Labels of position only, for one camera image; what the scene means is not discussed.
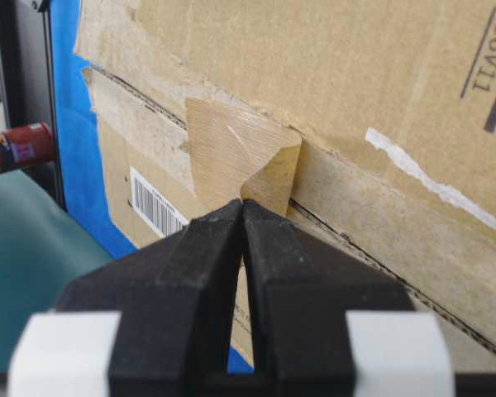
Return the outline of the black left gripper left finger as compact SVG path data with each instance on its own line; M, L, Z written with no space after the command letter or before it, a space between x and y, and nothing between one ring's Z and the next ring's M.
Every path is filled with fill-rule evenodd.
M60 312L118 311L108 367L113 396L195 396L226 371L242 203L70 282Z

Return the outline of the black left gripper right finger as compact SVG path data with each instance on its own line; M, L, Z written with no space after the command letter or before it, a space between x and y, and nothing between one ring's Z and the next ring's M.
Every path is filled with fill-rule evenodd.
M406 289L255 200L243 219L256 371L277 396L352 395L346 311L412 311Z

